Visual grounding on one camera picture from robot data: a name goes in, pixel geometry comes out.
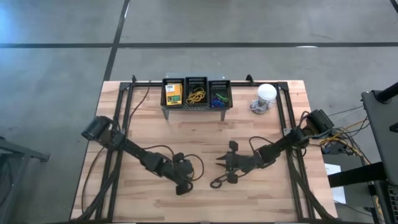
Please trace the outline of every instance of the yellow box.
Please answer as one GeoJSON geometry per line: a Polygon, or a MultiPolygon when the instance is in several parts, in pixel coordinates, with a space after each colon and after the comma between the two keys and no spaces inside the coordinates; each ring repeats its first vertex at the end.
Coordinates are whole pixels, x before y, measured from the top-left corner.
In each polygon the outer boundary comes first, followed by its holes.
{"type": "Polygon", "coordinates": [[[167,106],[182,104],[182,85],[168,83],[165,86],[167,106]]]}

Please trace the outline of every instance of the gray floor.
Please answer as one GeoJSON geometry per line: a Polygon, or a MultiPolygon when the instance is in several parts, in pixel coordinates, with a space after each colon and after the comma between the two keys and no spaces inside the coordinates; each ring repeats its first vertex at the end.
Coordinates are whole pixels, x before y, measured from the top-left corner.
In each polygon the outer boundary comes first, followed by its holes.
{"type": "MultiPolygon", "coordinates": [[[[123,0],[3,0],[0,43],[112,42],[123,0]]],[[[132,0],[121,42],[398,41],[388,0],[132,0]]],[[[68,220],[110,49],[0,49],[0,136],[41,152],[13,223],[68,220]]],[[[362,91],[396,82],[398,48],[119,49],[111,80],[160,80],[167,72],[232,80],[305,80],[312,109],[361,105],[362,91]]],[[[338,126],[365,117],[360,111],[338,126]]],[[[356,136],[372,162],[370,129],[356,136]]],[[[370,220],[338,206],[345,220],[370,220]]]]}

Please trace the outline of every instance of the wooden table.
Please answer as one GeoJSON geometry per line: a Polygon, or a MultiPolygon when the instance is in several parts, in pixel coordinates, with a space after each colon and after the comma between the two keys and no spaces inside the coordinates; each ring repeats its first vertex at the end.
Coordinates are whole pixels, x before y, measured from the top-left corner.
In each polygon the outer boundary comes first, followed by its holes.
{"type": "MultiPolygon", "coordinates": [[[[297,123],[303,111],[310,111],[310,105],[303,81],[287,81],[297,123]]],[[[119,82],[104,82],[99,98],[97,115],[113,117],[119,82]]],[[[147,88],[135,87],[132,108],[142,100],[147,88]]],[[[288,222],[296,221],[289,170],[285,153],[277,162],[262,170],[257,169],[239,179],[238,184],[225,182],[220,189],[212,189],[209,183],[224,173],[215,164],[216,158],[228,150],[228,141],[239,143],[240,154],[252,154],[248,139],[263,136],[271,141],[282,137],[276,105],[266,114],[257,115],[250,111],[249,104],[255,98],[257,88],[233,87],[234,107],[227,111],[225,121],[220,121],[220,113],[172,111],[166,121],[160,107],[160,87],[152,87],[146,100],[134,114],[128,138],[136,144],[147,147],[166,144],[175,153],[197,154],[205,162],[205,175],[194,182],[193,190],[185,195],[175,194],[175,184],[146,171],[139,161],[124,153],[118,195],[114,211],[114,222],[288,222]]],[[[289,117],[284,102],[287,124],[289,117]]],[[[253,141],[254,147],[267,144],[253,141]]],[[[72,218],[81,215],[81,188],[88,169],[98,151],[96,142],[90,142],[77,190],[72,218]]],[[[333,216],[335,204],[331,195],[322,154],[317,147],[308,147],[304,157],[310,188],[333,216]]],[[[166,149],[154,149],[171,156],[166,149]]],[[[98,193],[104,166],[106,150],[98,159],[86,188],[85,206],[98,193]]],[[[194,157],[196,175],[201,165],[194,157]]],[[[304,214],[305,199],[300,198],[304,214]]],[[[104,214],[108,207],[105,200],[104,214]]]]}

